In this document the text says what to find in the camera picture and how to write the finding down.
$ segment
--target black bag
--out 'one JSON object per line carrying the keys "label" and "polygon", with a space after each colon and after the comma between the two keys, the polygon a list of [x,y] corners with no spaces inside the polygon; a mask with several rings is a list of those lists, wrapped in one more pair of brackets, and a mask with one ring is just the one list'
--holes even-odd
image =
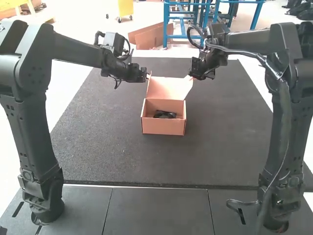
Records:
{"label": "black bag", "polygon": [[286,6],[282,6],[282,8],[293,8],[296,6],[301,5],[302,0],[288,0],[288,3]]}
{"label": "black bag", "polygon": [[300,6],[293,7],[290,10],[288,10],[285,15],[292,15],[292,16],[297,16],[299,13],[302,11],[305,11],[311,7],[311,3],[305,2],[301,4]]}
{"label": "black bag", "polygon": [[304,10],[297,15],[299,20],[303,21],[313,21],[313,8]]}

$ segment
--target concrete floor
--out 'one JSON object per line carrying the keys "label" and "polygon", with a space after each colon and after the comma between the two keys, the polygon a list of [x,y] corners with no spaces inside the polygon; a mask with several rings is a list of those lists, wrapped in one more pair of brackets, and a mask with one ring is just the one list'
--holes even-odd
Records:
{"label": "concrete floor", "polygon": [[[133,21],[123,19],[118,23],[114,16],[117,15],[114,8],[114,0],[47,0],[45,1],[56,15],[55,30],[77,40],[93,43],[94,34],[100,30],[103,32],[118,32],[127,37],[128,32],[163,21],[163,3],[138,2],[134,3]],[[298,23],[296,17],[284,15],[287,0],[268,1],[264,3],[257,28],[268,27],[278,22]],[[248,30],[255,10],[254,4],[240,4],[238,16],[232,24],[232,30]],[[228,11],[228,4],[222,3],[220,10]],[[137,50],[134,56],[142,57],[186,57],[197,56],[198,51],[189,45],[175,45],[168,50]],[[251,77],[260,94],[271,108],[271,96],[264,85],[264,69],[258,63],[249,58],[233,56],[239,59]],[[91,68],[53,61],[52,76],[49,90],[47,91],[46,111],[49,129],[52,130],[60,116],[79,90]],[[19,159],[13,136],[4,111],[0,111],[0,216],[10,203],[19,188],[17,175],[19,174]],[[313,130],[311,128],[305,161],[313,170]],[[313,209],[313,193],[306,193],[305,197]]]}

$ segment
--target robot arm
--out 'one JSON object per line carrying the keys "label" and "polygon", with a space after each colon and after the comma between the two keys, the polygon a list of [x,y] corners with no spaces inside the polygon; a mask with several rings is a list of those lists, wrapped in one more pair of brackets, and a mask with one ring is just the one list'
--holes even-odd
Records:
{"label": "robot arm", "polygon": [[107,35],[106,45],[89,45],[54,32],[49,24],[0,23],[0,103],[20,158],[23,199],[30,204],[35,224],[56,220],[64,209],[63,173],[52,149],[45,113],[52,60],[100,68],[102,76],[120,81],[146,80],[146,68],[131,63],[129,51],[122,55],[125,38]]}
{"label": "robot arm", "polygon": [[312,22],[235,33],[224,24],[212,24],[203,33],[205,48],[199,58],[192,58],[189,75],[199,80],[214,79],[215,69],[227,65],[229,54],[256,58],[266,68],[273,122],[268,159],[259,175],[257,234],[262,224],[272,231],[286,230],[290,214],[300,208],[313,114],[312,32]]}

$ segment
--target cardboard box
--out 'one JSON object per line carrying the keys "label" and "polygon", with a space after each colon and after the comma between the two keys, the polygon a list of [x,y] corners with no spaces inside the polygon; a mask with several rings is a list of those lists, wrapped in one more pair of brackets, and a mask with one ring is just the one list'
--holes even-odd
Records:
{"label": "cardboard box", "polygon": [[[31,0],[31,3],[33,4],[34,8],[37,8],[43,4],[42,0]],[[28,10],[28,5],[27,4],[21,5],[21,9],[22,10]]]}
{"label": "cardboard box", "polygon": [[[167,25],[167,34],[174,33],[174,25]],[[137,50],[149,50],[163,45],[163,22],[128,33],[129,42],[136,45]]]}
{"label": "cardboard box", "polygon": [[[141,111],[143,134],[185,134],[187,113],[185,98],[193,86],[193,78],[151,77]],[[156,110],[177,113],[173,119],[153,118]]]}
{"label": "cardboard box", "polygon": [[10,18],[12,16],[16,16],[15,8],[11,8],[11,9],[4,10],[4,11],[0,12],[0,20],[2,20],[4,18]]}

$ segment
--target blue shelf frame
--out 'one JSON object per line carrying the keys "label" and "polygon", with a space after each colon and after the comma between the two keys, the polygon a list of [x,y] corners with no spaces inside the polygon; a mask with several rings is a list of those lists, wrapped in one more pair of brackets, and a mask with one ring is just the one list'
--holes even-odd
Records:
{"label": "blue shelf frame", "polygon": [[[186,5],[188,7],[187,11],[183,10],[182,8],[182,6],[186,6]],[[193,21],[193,23],[197,23],[199,6],[201,6],[201,9],[204,10],[204,9],[210,9],[211,5],[212,4],[210,0],[194,0],[194,2],[191,2],[191,0],[188,0],[188,2],[164,0],[163,47],[167,47],[167,40],[169,38],[187,39],[184,20],[190,20],[190,21]],[[170,11],[170,6],[178,6],[179,11]],[[185,14],[185,15],[187,14],[190,16],[171,16],[171,14]],[[204,17],[203,25],[207,25],[207,22],[209,19],[209,11],[205,11],[205,14],[203,14],[203,17]],[[167,24],[169,23],[170,19],[177,19],[180,21],[180,28],[181,28],[180,35],[167,35]],[[203,44],[203,39],[200,35],[193,35],[191,36],[191,38],[200,39],[201,45]]]}
{"label": "blue shelf frame", "polygon": [[[164,0],[164,25],[163,25],[163,47],[167,47],[167,40],[169,38],[176,38],[176,39],[187,39],[186,35],[186,28],[184,24],[184,20],[192,21],[193,24],[198,24],[198,26],[204,28],[207,26],[208,19],[213,19],[213,23],[223,21],[221,18],[228,19],[228,23],[226,24],[227,27],[231,26],[233,15],[234,15],[234,4],[235,3],[254,3],[257,4],[253,20],[250,26],[250,29],[255,29],[256,24],[259,19],[259,15],[262,9],[262,5],[265,0],[216,0],[216,3],[211,3],[211,0],[188,0],[188,2],[180,2],[180,1],[170,1]],[[229,11],[227,14],[218,14],[220,3],[230,3]],[[179,11],[171,11],[170,6],[177,6]],[[198,13],[199,7],[201,8],[200,11],[200,20],[198,23]],[[176,16],[177,14],[184,14],[190,16]],[[179,20],[180,21],[180,28],[181,34],[180,35],[167,35],[167,24],[169,20]],[[201,45],[203,44],[203,39],[200,35],[193,35],[191,36],[192,39],[200,39]]]}
{"label": "blue shelf frame", "polygon": [[232,22],[232,19],[233,19],[233,16],[234,16],[234,8],[233,8],[233,5],[234,3],[253,3],[253,4],[257,4],[257,7],[255,9],[255,12],[254,12],[254,16],[253,16],[253,19],[252,19],[252,23],[251,23],[251,26],[250,26],[250,29],[255,29],[256,27],[256,24],[258,23],[258,19],[259,19],[259,16],[260,16],[260,13],[261,13],[261,9],[262,9],[262,6],[263,6],[263,3],[265,2],[265,0],[255,0],[255,1],[245,1],[245,0],[216,0],[216,3],[215,3],[215,11],[214,11],[214,17],[213,17],[213,23],[217,23],[218,22],[218,12],[219,12],[219,7],[220,7],[220,3],[221,2],[224,2],[224,3],[230,3],[230,8],[229,8],[229,21],[227,23],[227,27],[230,28],[231,26],[231,22]]}

